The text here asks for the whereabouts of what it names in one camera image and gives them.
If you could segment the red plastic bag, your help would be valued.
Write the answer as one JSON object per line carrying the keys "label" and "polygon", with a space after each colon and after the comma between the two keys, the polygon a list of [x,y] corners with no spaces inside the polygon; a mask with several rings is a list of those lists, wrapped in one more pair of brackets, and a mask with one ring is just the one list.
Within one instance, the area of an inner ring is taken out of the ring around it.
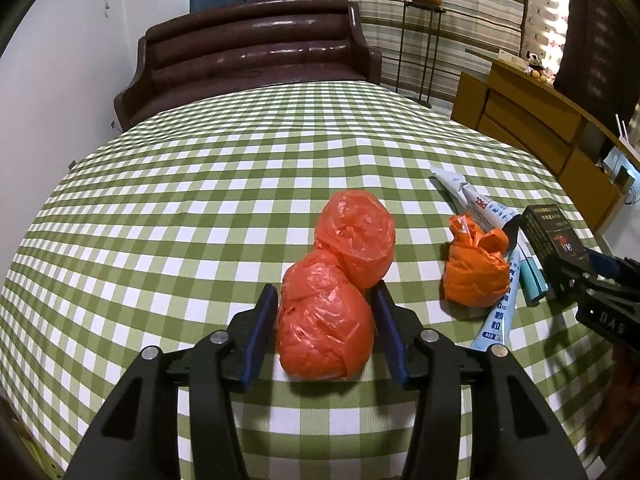
{"label": "red plastic bag", "polygon": [[316,249],[285,272],[277,352],[286,374],[315,382],[355,377],[373,343],[371,308],[332,252]]}
{"label": "red plastic bag", "polygon": [[375,195],[363,190],[336,192],[314,228],[314,247],[332,252],[360,290],[384,278],[395,243],[393,216]]}

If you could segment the black cigarette carton box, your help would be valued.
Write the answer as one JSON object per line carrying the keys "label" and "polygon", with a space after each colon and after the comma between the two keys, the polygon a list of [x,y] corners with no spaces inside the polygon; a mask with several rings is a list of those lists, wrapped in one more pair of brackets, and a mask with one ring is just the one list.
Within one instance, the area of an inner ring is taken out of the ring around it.
{"label": "black cigarette carton box", "polygon": [[527,206],[521,228],[547,276],[561,266],[593,273],[585,246],[558,206]]}

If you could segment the teal white toothpaste tube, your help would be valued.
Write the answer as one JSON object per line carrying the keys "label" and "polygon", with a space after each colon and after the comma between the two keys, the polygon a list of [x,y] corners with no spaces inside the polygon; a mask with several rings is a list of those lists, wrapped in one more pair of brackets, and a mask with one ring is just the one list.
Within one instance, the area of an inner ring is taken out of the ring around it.
{"label": "teal white toothpaste tube", "polygon": [[521,252],[521,286],[526,304],[533,306],[548,294],[548,284],[523,231],[518,232],[518,249]]}

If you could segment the orange crumpled plastic bag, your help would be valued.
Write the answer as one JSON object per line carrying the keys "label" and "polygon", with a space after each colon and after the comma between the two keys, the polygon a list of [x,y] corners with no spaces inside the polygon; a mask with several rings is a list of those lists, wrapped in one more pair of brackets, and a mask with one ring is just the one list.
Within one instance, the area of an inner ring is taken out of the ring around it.
{"label": "orange crumpled plastic bag", "polygon": [[468,308],[490,308],[510,289],[502,229],[484,231],[469,214],[449,219],[449,243],[442,289],[445,299]]}

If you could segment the wooden tv cabinet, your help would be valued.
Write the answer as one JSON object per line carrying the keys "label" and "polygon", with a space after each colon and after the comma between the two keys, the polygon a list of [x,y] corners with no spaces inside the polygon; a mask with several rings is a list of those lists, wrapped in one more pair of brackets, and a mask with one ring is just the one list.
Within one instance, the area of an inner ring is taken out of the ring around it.
{"label": "wooden tv cabinet", "polygon": [[537,157],[599,234],[622,210],[632,185],[627,169],[605,167],[606,155],[619,148],[639,167],[639,156],[597,118],[541,78],[501,61],[491,63],[483,80],[460,74],[451,118]]}

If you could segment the light blue tube package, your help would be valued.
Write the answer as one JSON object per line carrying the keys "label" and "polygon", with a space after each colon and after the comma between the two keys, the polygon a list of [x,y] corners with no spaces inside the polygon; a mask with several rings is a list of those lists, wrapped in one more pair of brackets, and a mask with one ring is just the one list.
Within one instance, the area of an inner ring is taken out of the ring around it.
{"label": "light blue tube package", "polygon": [[508,260],[509,289],[490,310],[485,322],[471,344],[471,348],[486,351],[493,344],[509,345],[510,331],[518,296],[518,282],[521,275],[522,257],[514,249]]}

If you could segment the white blue snack packet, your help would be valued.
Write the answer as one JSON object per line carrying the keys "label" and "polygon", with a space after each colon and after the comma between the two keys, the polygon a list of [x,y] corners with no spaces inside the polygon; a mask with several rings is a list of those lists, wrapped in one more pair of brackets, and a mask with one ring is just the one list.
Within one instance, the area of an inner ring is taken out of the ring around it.
{"label": "white blue snack packet", "polygon": [[432,173],[484,231],[502,229],[507,237],[518,236],[521,215],[515,209],[480,194],[462,174],[437,168]]}

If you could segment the white wifi router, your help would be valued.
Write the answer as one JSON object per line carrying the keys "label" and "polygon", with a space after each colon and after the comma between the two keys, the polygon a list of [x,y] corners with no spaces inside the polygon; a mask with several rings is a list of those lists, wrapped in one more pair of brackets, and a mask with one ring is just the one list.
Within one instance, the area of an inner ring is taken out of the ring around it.
{"label": "white wifi router", "polygon": [[639,153],[636,148],[630,143],[626,125],[620,120],[620,116],[618,116],[618,114],[615,114],[615,121],[618,130],[618,140],[620,140],[620,143],[623,144],[623,146],[631,152],[632,156],[638,158]]}

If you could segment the purple curtain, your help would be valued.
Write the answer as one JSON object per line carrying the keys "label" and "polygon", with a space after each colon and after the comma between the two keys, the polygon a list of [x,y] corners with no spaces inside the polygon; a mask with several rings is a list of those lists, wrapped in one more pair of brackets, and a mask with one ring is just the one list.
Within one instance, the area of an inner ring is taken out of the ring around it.
{"label": "purple curtain", "polygon": [[554,88],[613,130],[639,99],[639,38],[613,0],[570,0]]}

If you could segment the mickey mouse plush toy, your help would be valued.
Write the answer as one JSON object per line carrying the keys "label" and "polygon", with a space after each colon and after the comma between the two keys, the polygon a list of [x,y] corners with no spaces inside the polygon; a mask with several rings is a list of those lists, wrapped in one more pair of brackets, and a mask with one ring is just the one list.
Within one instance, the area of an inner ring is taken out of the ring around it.
{"label": "mickey mouse plush toy", "polygon": [[538,56],[537,53],[527,51],[526,62],[526,72],[529,73],[530,76],[540,80],[541,82],[546,82],[548,80],[546,69],[544,68],[544,64],[542,64],[542,59]]}

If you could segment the striped curtain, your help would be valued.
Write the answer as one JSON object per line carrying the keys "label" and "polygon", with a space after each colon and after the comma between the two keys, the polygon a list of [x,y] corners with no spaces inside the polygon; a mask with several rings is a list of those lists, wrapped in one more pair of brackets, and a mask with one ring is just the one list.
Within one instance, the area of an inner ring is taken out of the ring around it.
{"label": "striped curtain", "polygon": [[382,51],[382,85],[413,99],[451,102],[461,73],[488,74],[478,52],[520,53],[525,0],[444,0],[442,13],[408,0],[352,1],[367,42]]}

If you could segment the dark brown leather sofa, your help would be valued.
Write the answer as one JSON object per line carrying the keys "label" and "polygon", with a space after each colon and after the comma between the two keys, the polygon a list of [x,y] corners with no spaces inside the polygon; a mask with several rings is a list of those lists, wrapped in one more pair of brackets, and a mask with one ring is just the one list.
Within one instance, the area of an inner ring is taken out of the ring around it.
{"label": "dark brown leather sofa", "polygon": [[211,96],[296,82],[379,84],[382,52],[350,0],[255,0],[184,14],[138,41],[134,78],[114,99],[122,130]]}

